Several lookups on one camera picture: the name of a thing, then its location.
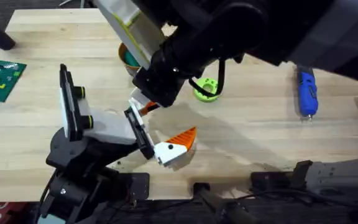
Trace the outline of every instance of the wooden tabletop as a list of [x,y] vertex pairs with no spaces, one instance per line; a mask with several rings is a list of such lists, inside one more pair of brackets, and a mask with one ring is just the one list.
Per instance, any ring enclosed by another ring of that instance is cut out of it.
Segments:
[[[59,64],[83,85],[92,107],[122,111],[133,89],[117,56],[121,41],[97,9],[15,11],[7,33],[17,42],[0,60],[27,68],[0,104],[0,201],[38,200],[52,167],[45,164],[61,127]],[[216,78],[218,66],[204,77]],[[249,174],[292,170],[298,161],[358,158],[358,82],[316,70],[319,110],[301,122],[293,65],[274,67],[252,57],[228,61],[223,95],[202,103],[186,84],[175,104],[148,115],[155,142],[198,127],[194,149],[174,167],[146,161],[140,152],[111,164],[148,172],[150,198],[189,198],[194,182],[210,182],[227,197],[244,194]]]

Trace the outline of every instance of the black cable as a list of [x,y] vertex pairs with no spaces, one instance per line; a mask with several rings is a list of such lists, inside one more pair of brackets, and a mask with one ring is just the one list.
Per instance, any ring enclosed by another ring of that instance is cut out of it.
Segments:
[[297,195],[302,195],[302,196],[309,196],[309,197],[314,198],[314,199],[322,200],[324,202],[329,202],[329,203],[333,203],[333,204],[337,204],[337,205],[342,205],[342,206],[345,206],[345,207],[358,208],[358,203],[345,202],[345,201],[341,201],[341,200],[336,200],[336,199],[324,197],[324,196],[315,194],[313,192],[304,192],[304,191],[293,190],[293,189],[267,190],[267,191],[264,191],[264,192],[259,192],[259,193],[239,197],[239,198],[237,198],[237,200],[242,200],[242,199],[246,199],[246,198],[250,198],[250,197],[262,196],[262,195],[265,195],[265,194],[297,194]]
[[218,89],[216,90],[216,93],[211,93],[211,92],[204,90],[202,86],[197,85],[197,83],[194,82],[193,79],[191,79],[191,78],[189,78],[189,84],[204,96],[207,96],[207,97],[218,96],[222,93],[222,90],[223,90],[225,69],[226,69],[226,59],[219,59]]
[[42,204],[43,204],[43,202],[45,200],[45,197],[47,196],[49,186],[52,183],[52,180],[53,180],[53,178],[55,177],[56,174],[57,174],[57,169],[55,169],[55,171],[53,172],[52,176],[49,178],[49,181],[48,181],[47,185],[45,186],[44,191],[42,192],[42,195],[41,195],[41,198],[40,198],[40,205],[38,206],[37,213],[35,214],[35,217],[34,217],[34,224],[38,223],[38,219],[41,216],[41,206],[42,206]]
[[113,208],[116,210],[119,210],[120,212],[126,212],[126,213],[161,212],[162,210],[172,208],[172,207],[182,206],[182,205],[185,205],[185,204],[191,203],[191,202],[193,202],[193,199],[186,200],[184,202],[174,203],[174,204],[162,207],[162,208],[155,208],[155,209],[146,208],[146,209],[142,209],[142,210],[126,210],[126,209],[121,209],[121,208],[114,208],[114,207]]

